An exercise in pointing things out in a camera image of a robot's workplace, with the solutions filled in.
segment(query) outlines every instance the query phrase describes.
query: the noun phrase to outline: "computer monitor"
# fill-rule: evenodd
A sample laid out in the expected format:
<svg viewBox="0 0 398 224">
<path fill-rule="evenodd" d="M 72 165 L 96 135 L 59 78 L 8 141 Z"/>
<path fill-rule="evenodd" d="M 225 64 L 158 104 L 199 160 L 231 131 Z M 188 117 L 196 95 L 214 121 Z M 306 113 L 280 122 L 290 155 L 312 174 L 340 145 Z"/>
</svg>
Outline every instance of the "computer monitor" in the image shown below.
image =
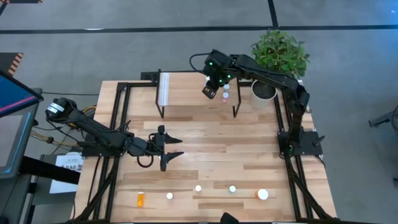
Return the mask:
<svg viewBox="0 0 398 224">
<path fill-rule="evenodd" d="M 0 118 L 42 100 L 38 93 L 0 70 Z"/>
</svg>

